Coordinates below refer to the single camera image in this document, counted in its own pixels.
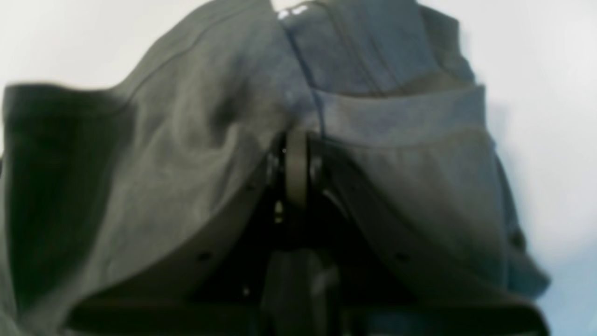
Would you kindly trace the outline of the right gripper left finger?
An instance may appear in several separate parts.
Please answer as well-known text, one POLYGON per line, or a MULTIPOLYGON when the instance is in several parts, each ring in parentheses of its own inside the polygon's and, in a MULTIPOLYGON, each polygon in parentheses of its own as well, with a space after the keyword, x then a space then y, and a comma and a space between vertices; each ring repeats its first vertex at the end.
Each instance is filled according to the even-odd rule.
POLYGON ((95 336, 271 336, 263 304, 279 250, 300 241, 308 138, 275 137, 232 198, 166 257, 81 300, 67 330, 95 336))

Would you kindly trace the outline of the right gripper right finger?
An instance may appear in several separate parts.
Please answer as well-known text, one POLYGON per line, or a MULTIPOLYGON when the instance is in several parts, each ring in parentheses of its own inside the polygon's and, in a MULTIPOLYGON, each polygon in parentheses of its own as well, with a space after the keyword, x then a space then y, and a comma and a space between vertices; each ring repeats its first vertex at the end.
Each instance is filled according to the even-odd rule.
POLYGON ((334 262, 327 319, 341 336, 548 336, 543 314, 420 240, 349 159, 306 137, 309 225, 334 262))

